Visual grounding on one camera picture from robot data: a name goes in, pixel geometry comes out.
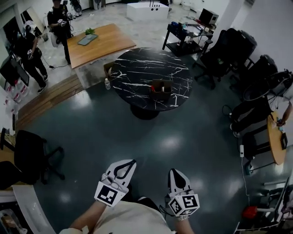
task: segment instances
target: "power strip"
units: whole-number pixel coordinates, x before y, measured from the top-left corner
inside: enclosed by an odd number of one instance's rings
[[[240,158],[244,157],[244,145],[240,145]]]

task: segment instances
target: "brown box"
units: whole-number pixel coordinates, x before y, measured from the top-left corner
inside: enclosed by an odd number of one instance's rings
[[[113,67],[114,62],[108,63],[108,64],[104,64],[104,72],[106,74],[106,78],[108,78],[108,80],[111,79],[111,77],[108,74],[108,71],[111,67]]]

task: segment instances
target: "black marble table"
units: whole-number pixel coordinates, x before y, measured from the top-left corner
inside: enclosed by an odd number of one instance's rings
[[[111,79],[112,87],[141,119],[152,119],[161,111],[182,105],[192,89],[192,77],[181,59],[171,52],[153,48],[136,48],[122,54],[114,62]],[[173,81],[168,101],[150,98],[153,80]]]

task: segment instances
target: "tray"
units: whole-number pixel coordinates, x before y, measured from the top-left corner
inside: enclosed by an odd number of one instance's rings
[[[96,34],[92,34],[91,37],[84,37],[82,40],[80,40],[77,44],[82,45],[82,46],[86,46],[88,45],[91,41],[93,41],[94,39],[96,39],[98,37],[98,35]]]

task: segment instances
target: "red object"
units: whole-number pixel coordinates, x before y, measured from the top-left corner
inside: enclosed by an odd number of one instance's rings
[[[242,212],[243,218],[253,219],[257,214],[257,207],[247,207]]]

